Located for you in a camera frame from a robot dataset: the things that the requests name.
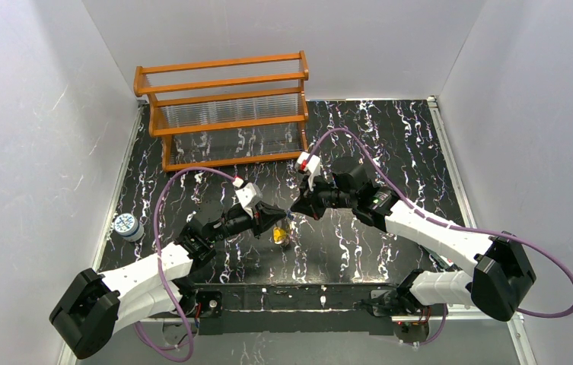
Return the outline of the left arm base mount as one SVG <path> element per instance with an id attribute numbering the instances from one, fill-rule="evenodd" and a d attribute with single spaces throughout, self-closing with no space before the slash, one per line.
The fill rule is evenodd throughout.
<path id="1" fill-rule="evenodd" d="M 194 319 L 196 315 L 199 318 L 206 318 L 212 316 L 212 311 L 215 311 L 214 316 L 218 316 L 222 308 L 223 290 L 222 285 L 200 285 L 189 294 L 180 297 L 180 293 L 177 292 L 174 295 L 179 300 L 187 319 Z M 155 288 L 151 295 L 154 305 L 148 318 L 180 320 L 176 307 L 164 287 Z"/>

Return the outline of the orange wooden shelf rack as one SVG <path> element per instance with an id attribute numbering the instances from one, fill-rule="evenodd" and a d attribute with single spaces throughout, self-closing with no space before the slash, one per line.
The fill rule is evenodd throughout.
<path id="1" fill-rule="evenodd" d="M 175 172 L 297 158 L 307 151 L 310 77 L 303 50 L 137 66 L 133 91 L 150 106 L 148 132 Z"/>

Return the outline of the blue white tape roll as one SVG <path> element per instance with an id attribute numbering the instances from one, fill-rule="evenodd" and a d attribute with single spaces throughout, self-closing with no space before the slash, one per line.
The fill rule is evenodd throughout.
<path id="1" fill-rule="evenodd" d="M 136 242 L 145 234 L 140 220 L 131 213 L 122 213 L 115 217 L 113 230 L 127 242 Z"/>

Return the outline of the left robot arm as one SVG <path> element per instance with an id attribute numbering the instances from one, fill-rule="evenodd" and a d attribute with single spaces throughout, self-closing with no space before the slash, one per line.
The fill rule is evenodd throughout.
<path id="1" fill-rule="evenodd" d="M 101 273 L 92 268 L 79 272 L 49 322 L 78 359 L 91 357 L 120 329 L 174 310 L 183 295 L 173 281 L 209 263 L 217 243 L 247 230 L 260 236 L 286 217 L 285 210 L 258 202 L 249 211 L 235 204 L 207 224 L 192 219 L 161 254 Z"/>

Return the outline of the yellow key tag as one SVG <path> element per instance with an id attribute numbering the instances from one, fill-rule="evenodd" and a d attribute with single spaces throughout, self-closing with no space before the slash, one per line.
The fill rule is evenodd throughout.
<path id="1" fill-rule="evenodd" d="M 284 245 L 288 242 L 289 234 L 286 230 L 280 227 L 274 227 L 273 231 L 273 241 L 277 245 Z"/>

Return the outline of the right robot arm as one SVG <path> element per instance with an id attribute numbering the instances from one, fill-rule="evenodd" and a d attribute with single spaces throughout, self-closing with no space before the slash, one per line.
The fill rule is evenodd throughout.
<path id="1" fill-rule="evenodd" d="M 385 313 L 412 314 L 435 304 L 474 306 L 507 322 L 536 281 L 522 245 L 508 236 L 467 232 L 464 227 L 408 205 L 386 186 L 374 184 L 350 157 L 334 163 L 333 181 L 320 176 L 320 158 L 301 153 L 296 167 L 304 178 L 294 213 L 321 219 L 328 209 L 349 209 L 363 224 L 391 233 L 449 259 L 456 270 L 415 269 L 396 289 L 367 301 Z"/>

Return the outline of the silver keyring holder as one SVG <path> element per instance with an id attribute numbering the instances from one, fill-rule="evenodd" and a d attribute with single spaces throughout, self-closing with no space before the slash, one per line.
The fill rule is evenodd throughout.
<path id="1" fill-rule="evenodd" d="M 286 217 L 281 219 L 274 227 L 280 227 L 288 232 L 289 234 L 288 242 L 284 245 L 278 245 L 283 249 L 287 249 L 291 245 L 293 229 L 294 229 L 294 221 L 290 220 L 286 214 Z"/>

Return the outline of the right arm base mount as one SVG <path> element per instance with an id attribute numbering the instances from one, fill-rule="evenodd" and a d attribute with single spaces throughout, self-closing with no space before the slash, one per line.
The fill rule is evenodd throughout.
<path id="1" fill-rule="evenodd" d="M 374 317 L 393 317 L 395 329 L 402 335 L 424 335 L 428 338 L 447 324 L 447 310 L 441 304 L 421 304 L 408 291 L 372 290 L 356 308 Z"/>

